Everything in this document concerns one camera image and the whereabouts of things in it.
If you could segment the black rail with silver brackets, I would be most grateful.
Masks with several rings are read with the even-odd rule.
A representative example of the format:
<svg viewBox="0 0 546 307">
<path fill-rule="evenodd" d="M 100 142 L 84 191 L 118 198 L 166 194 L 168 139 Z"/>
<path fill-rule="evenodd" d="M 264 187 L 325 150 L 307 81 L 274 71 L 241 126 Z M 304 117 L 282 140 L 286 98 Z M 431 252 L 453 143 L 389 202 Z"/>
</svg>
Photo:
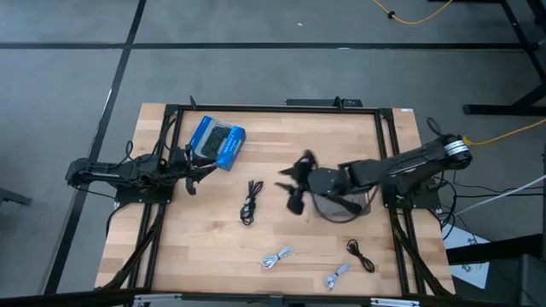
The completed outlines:
<svg viewBox="0 0 546 307">
<path fill-rule="evenodd" d="M 0 307 L 114 307 L 134 304 L 139 306 L 161 301 L 243 302 L 267 304 L 270 307 L 288 307 L 291 304 L 356 304 L 362 307 L 532 307 L 531 305 L 473 301 L 424 294 L 380 298 L 330 295 L 153 293 L 146 287 L 100 288 L 88 292 L 0 298 Z"/>
</svg>

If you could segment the clear plastic container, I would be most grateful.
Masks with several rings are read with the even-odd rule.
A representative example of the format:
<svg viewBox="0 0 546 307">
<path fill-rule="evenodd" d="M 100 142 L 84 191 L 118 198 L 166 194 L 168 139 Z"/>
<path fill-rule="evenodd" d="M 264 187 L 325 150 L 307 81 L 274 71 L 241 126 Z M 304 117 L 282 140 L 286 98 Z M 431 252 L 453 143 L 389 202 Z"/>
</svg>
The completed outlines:
<svg viewBox="0 0 546 307">
<path fill-rule="evenodd" d="M 340 204 L 338 200 L 329 200 L 326 197 L 313 194 L 316 215 L 329 220 L 332 223 L 345 223 L 357 217 L 370 213 L 369 193 L 348 194 L 340 196 L 344 200 Z"/>
</svg>

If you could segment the blue game controller box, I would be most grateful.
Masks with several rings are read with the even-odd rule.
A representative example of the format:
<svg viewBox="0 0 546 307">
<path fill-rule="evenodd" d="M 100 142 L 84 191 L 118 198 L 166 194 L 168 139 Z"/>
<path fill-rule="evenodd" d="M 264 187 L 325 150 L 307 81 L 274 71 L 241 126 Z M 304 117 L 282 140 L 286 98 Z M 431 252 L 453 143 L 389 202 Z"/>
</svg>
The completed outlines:
<svg viewBox="0 0 546 307">
<path fill-rule="evenodd" d="M 230 171 L 246 138 L 246 131 L 242 127 L 204 116 L 189 145 L 196 155 L 212 159 L 218 168 Z"/>
</svg>

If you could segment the black desk leg frame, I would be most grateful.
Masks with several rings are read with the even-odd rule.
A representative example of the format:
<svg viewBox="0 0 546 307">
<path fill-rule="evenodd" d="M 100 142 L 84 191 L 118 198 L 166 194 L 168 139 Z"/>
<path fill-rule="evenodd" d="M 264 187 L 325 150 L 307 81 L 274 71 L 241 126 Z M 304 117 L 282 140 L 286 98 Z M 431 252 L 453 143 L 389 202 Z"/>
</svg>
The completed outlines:
<svg viewBox="0 0 546 307">
<path fill-rule="evenodd" d="M 431 43 L 426 50 L 516 50 L 522 51 L 535 70 L 539 84 L 517 101 L 510 104 L 465 104 L 462 111 L 466 115 L 494 115 L 494 116 L 544 116 L 546 106 L 538 106 L 542 99 L 546 99 L 546 65 L 540 63 L 537 52 L 543 46 L 538 41 L 532 42 L 526 35 L 524 28 L 518 21 L 515 12 L 508 4 L 508 0 L 454 0 L 454 3 L 471 3 L 497 5 L 502 8 L 514 35 L 516 43 Z"/>
</svg>

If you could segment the black floor bar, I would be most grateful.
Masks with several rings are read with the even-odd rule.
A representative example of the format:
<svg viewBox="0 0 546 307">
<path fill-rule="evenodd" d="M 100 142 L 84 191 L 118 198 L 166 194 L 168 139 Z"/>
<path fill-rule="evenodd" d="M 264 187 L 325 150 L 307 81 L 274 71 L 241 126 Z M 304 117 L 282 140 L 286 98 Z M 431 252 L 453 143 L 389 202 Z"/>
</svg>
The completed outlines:
<svg viewBox="0 0 546 307">
<path fill-rule="evenodd" d="M 518 258 L 524 254 L 543 258 L 543 252 L 546 251 L 545 243 L 541 234 L 526 235 L 508 240 L 451 248 L 446 250 L 446 255 L 451 265 L 485 263 L 496 259 Z"/>
</svg>

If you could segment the black aluminium table frame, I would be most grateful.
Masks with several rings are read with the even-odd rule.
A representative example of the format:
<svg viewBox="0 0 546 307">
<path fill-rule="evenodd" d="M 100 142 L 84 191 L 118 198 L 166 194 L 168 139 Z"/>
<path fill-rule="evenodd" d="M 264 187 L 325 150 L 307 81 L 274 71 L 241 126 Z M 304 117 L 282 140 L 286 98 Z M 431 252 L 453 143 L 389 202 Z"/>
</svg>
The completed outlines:
<svg viewBox="0 0 546 307">
<path fill-rule="evenodd" d="M 330 223 L 307 202 L 296 216 L 286 207 L 279 171 L 310 149 L 320 165 L 392 155 L 419 145 L 413 113 L 373 114 L 214 112 L 245 129 L 230 171 L 214 171 L 189 195 L 176 186 L 166 208 L 152 288 L 156 292 L 324 295 L 326 275 L 348 264 L 336 296 L 399 296 L 392 229 L 381 197 L 368 215 Z"/>
</svg>

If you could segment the black furniture foot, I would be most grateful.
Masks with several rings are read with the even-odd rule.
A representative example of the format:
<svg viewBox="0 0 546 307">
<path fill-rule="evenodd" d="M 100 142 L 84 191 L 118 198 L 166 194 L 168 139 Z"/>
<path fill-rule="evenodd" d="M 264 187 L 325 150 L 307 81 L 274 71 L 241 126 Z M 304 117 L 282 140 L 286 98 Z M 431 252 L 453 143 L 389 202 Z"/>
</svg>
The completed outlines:
<svg viewBox="0 0 546 307">
<path fill-rule="evenodd" d="M 7 189 L 0 188 L 0 205 L 3 202 L 14 202 L 20 205 L 27 206 L 31 204 L 32 198 L 28 198 L 22 194 L 17 194 Z"/>
</svg>

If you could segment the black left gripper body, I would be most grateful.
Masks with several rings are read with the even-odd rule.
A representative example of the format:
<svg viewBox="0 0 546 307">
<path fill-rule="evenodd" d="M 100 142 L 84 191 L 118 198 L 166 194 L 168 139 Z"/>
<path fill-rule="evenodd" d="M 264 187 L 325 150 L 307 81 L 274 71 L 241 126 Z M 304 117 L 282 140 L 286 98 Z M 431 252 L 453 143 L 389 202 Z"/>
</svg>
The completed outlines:
<svg viewBox="0 0 546 307">
<path fill-rule="evenodd" d="M 192 153 L 193 149 L 190 144 L 185 145 L 183 148 L 176 147 L 171 150 L 171 179 L 186 177 L 190 177 L 192 179 L 200 178 L 199 168 L 195 166 L 192 161 Z"/>
</svg>

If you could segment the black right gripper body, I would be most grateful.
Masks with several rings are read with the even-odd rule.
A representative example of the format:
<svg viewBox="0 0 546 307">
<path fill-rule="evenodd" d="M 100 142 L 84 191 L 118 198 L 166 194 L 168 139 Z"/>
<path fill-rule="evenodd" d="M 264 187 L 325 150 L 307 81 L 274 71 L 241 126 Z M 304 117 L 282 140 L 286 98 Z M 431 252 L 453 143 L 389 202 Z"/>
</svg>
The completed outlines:
<svg viewBox="0 0 546 307">
<path fill-rule="evenodd" d="M 319 195 L 347 195 L 351 192 L 351 182 L 343 169 L 319 167 L 317 158 L 311 150 L 305 150 L 297 163 L 297 182 L 307 190 Z"/>
</svg>

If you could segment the white paper sheet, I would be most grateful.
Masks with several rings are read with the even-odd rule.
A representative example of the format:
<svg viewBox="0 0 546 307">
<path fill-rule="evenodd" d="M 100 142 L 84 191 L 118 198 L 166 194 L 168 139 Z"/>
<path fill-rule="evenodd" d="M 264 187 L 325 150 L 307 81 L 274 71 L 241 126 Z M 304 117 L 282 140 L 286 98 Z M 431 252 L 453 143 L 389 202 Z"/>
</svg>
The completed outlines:
<svg viewBox="0 0 546 307">
<path fill-rule="evenodd" d="M 480 236 L 460 229 L 457 226 L 451 227 L 449 224 L 447 228 L 442 231 L 442 235 L 444 236 L 444 247 L 446 250 L 489 243 L 488 240 Z M 451 264 L 450 273 L 453 277 L 465 281 L 470 285 L 485 289 L 489 267 L 489 262 L 477 264 Z"/>
</svg>

